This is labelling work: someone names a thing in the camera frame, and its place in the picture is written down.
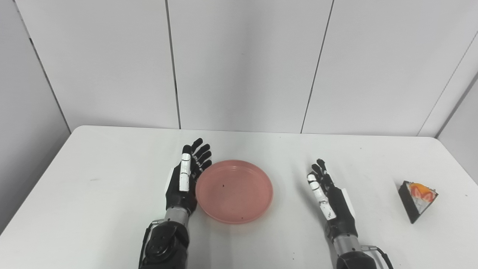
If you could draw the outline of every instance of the panel seam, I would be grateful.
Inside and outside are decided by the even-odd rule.
[[[173,68],[173,80],[174,80],[174,94],[176,95],[176,109],[178,114],[178,127],[181,129],[181,115],[179,112],[179,97],[178,97],[178,86],[176,82],[176,66],[174,65],[174,52],[173,52],[173,38],[171,35],[171,19],[169,18],[169,5],[168,0],[164,0],[166,5],[166,19],[168,21],[168,34],[169,34],[169,48],[171,50],[171,65]]]
[[[310,99],[312,97],[312,91],[314,90],[315,78],[317,76],[317,70],[319,68],[320,57],[322,56],[322,50],[324,49],[324,43],[326,41],[327,30],[328,30],[328,26],[329,26],[329,22],[330,22],[330,17],[332,16],[332,9],[334,8],[334,2],[335,2],[335,0],[332,0],[332,4],[330,5],[330,12],[329,12],[329,16],[327,18],[326,29],[324,31],[324,38],[322,39],[322,44],[320,46],[319,58],[317,59],[317,65],[315,67],[314,78],[312,79],[312,86],[310,87],[309,99],[307,100],[307,106],[305,107],[304,119],[302,120],[302,127],[300,128],[300,133],[302,133],[302,131],[304,130],[305,117],[307,116],[307,111],[309,110],[309,103],[310,103]]]
[[[23,17],[22,17],[22,14],[20,13],[20,9],[18,8],[18,5],[17,5],[17,2],[15,2],[15,0],[12,0],[13,3],[15,4],[15,8],[17,9],[17,13],[18,15],[20,16],[20,20],[22,21],[22,24],[23,24],[23,28],[25,29],[25,32],[27,33],[27,36],[28,36],[28,39],[30,40],[30,44],[32,45],[32,48],[33,48],[33,51],[35,52],[35,56],[38,60],[38,63],[40,63],[40,67],[43,71],[43,75],[45,76],[45,79],[46,79],[46,83],[48,83],[48,87],[50,88],[50,91],[51,93],[53,94],[53,98],[56,102],[56,105],[58,106],[58,109],[60,111],[60,114],[63,118],[63,121],[65,122],[65,125],[66,125],[66,128],[68,129],[68,132],[70,133],[71,135],[71,129],[70,129],[70,126],[68,125],[68,122],[66,121],[66,117],[65,117],[65,114],[63,113],[63,110],[60,106],[60,102],[58,101],[58,98],[56,97],[56,94],[55,94],[55,91],[53,90],[53,87],[52,87],[52,84],[50,82],[50,79],[48,78],[48,75],[46,74],[46,70],[45,70],[45,67],[43,66],[43,63],[40,59],[40,56],[38,55],[38,51],[36,50],[36,47],[35,47],[35,44],[33,43],[33,39],[32,37],[30,36],[30,33],[28,32],[28,29],[27,29],[27,26],[25,24],[25,21],[23,20]]]
[[[446,82],[445,87],[443,87],[442,92],[441,92],[440,95],[438,96],[438,99],[436,100],[435,104],[433,105],[432,109],[430,110],[430,113],[428,113],[428,116],[425,118],[425,121],[423,122],[422,127],[420,127],[420,129],[418,130],[416,136],[418,136],[418,135],[420,134],[420,132],[422,131],[423,127],[425,126],[425,123],[428,121],[428,118],[430,118],[430,115],[432,114],[432,112],[433,112],[433,110],[435,109],[436,105],[437,105],[438,102],[440,101],[440,98],[442,97],[443,93],[445,92],[446,88],[448,87],[448,84],[450,83],[451,79],[452,79],[453,76],[455,75],[456,70],[458,70],[458,67],[460,66],[461,62],[463,61],[463,58],[465,58],[465,55],[467,54],[468,50],[470,49],[471,44],[472,44],[473,41],[475,40],[477,34],[478,34],[478,31],[477,31],[477,32],[475,33],[475,35],[473,36],[473,39],[471,40],[470,44],[468,44],[468,47],[467,47],[467,49],[465,50],[465,53],[462,55],[462,57],[461,57],[460,60],[458,61],[458,64],[456,65],[455,70],[453,70],[453,73],[451,74],[450,78],[449,78],[448,81]],[[445,127],[446,123],[448,122],[449,118],[451,117],[451,115],[452,115],[453,113],[455,113],[455,108],[451,111],[450,115],[447,117],[447,120],[445,121],[445,124],[442,125],[442,127],[440,128],[440,130],[438,131],[438,133],[435,135],[435,138],[438,137],[438,135],[441,133],[442,129]]]

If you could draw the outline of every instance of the robotic arm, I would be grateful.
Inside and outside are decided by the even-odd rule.
[[[387,254],[376,246],[361,246],[355,228],[354,210],[345,189],[335,186],[327,172],[325,162],[317,160],[307,176],[320,209],[327,219],[327,237],[337,252],[337,269],[376,269],[375,260],[363,251],[377,250],[389,269],[393,266]]]
[[[174,168],[166,191],[166,215],[151,222],[141,248],[139,269],[185,269],[189,216],[196,210],[196,182],[212,161],[209,144],[197,139],[185,145],[181,162]]]

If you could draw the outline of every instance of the robot finger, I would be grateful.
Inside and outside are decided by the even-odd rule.
[[[194,143],[191,145],[191,152],[195,152],[196,149],[203,143],[203,139],[200,137],[194,141]]]
[[[209,157],[212,156],[212,153],[210,151],[206,151],[198,160],[198,164],[202,165],[204,161],[206,161]]]
[[[324,176],[324,173],[322,172],[322,169],[317,165],[317,164],[313,164],[312,165],[312,170],[320,177],[323,177]]]
[[[322,169],[322,172],[323,174],[326,173],[327,171],[327,168],[326,168],[326,163],[324,162],[324,160],[322,159],[317,159],[317,164],[320,166],[320,168]]]
[[[203,155],[206,151],[210,150],[211,149],[211,146],[209,144],[206,144],[204,146],[202,146],[195,154],[194,154],[194,157],[197,159],[199,159],[201,157],[201,155]]]
[[[201,165],[201,170],[204,171],[206,170],[209,166],[212,165],[212,161],[211,160],[207,160],[203,163],[203,165]]]

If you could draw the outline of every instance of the black cable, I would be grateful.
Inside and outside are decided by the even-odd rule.
[[[390,259],[388,258],[388,255],[385,252],[383,252],[379,247],[376,247],[376,248],[377,248],[377,251],[380,252],[380,254],[382,255],[382,258],[387,264],[388,268],[393,269],[393,265],[391,264]]]

